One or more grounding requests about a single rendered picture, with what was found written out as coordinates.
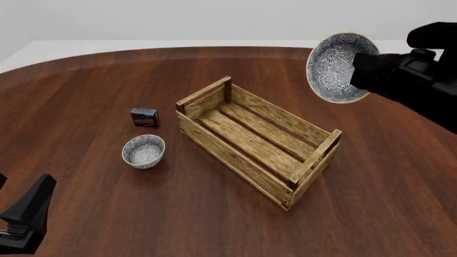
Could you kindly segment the small blue patterned bowl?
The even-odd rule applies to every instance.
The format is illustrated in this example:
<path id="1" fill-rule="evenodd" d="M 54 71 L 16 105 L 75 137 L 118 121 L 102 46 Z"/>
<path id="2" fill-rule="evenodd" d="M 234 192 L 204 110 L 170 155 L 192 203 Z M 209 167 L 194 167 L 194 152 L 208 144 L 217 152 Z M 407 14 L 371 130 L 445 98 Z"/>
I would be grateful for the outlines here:
<path id="1" fill-rule="evenodd" d="M 134 168 L 152 168 L 164 155 L 166 144 L 160 136 L 145 134 L 137 136 L 124 145 L 122 159 Z"/>

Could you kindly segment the small printed food box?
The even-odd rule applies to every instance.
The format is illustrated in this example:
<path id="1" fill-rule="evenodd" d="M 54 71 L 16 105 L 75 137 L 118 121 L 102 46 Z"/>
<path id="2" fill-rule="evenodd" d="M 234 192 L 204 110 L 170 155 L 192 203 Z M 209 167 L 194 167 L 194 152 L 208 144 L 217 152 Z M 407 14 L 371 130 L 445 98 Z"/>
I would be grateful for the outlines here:
<path id="1" fill-rule="evenodd" d="M 161 125 L 156 109 L 133 108 L 130 114 L 135 126 L 157 129 Z"/>

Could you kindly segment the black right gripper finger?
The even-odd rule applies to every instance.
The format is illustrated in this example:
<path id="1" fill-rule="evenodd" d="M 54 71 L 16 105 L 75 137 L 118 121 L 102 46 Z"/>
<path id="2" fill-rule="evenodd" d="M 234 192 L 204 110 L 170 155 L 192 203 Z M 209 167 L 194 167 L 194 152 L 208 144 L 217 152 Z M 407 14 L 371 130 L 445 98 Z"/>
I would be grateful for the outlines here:
<path id="1" fill-rule="evenodd" d="M 381 93 L 398 60 L 399 54 L 357 53 L 353 60 L 351 85 L 373 94 Z"/>

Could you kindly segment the wooden slat tray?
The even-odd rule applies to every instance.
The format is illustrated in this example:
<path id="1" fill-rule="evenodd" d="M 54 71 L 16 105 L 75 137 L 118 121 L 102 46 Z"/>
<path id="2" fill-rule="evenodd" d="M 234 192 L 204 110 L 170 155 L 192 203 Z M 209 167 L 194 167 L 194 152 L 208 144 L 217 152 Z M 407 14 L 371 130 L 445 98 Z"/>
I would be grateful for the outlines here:
<path id="1" fill-rule="evenodd" d="M 234 85 L 231 77 L 176 102 L 179 128 L 288 211 L 331 162 L 342 136 Z"/>

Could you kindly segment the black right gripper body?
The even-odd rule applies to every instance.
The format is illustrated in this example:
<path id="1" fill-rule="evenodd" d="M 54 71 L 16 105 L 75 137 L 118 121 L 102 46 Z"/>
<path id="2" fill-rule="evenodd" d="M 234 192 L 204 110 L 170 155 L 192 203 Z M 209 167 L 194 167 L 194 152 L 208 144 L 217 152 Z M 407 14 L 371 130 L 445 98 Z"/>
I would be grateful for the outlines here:
<path id="1" fill-rule="evenodd" d="M 442 94 L 436 86 L 436 52 L 413 49 L 393 55 L 392 92 L 394 94 Z"/>

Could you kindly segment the large blue patterned bowl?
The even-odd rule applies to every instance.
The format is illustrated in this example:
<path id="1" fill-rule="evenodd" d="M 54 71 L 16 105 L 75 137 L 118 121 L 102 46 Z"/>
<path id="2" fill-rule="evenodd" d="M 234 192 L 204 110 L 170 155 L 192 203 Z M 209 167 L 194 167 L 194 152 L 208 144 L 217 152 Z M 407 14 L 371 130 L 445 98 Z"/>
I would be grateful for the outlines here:
<path id="1" fill-rule="evenodd" d="M 306 62 L 312 91 L 333 104 L 350 104 L 369 95 L 367 90 L 350 83 L 357 53 L 378 54 L 379 50 L 371 40 L 354 33 L 334 34 L 315 46 Z"/>

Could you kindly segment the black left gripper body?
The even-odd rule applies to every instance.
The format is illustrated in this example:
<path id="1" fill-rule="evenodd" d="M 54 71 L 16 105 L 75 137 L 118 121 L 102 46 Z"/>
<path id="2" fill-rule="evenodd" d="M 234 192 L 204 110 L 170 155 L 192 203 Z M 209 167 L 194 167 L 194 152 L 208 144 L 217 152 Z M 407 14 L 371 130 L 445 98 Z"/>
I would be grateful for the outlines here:
<path id="1" fill-rule="evenodd" d="M 37 224 L 10 224 L 0 230 L 0 255 L 29 254 L 38 250 L 46 235 L 46 222 Z"/>

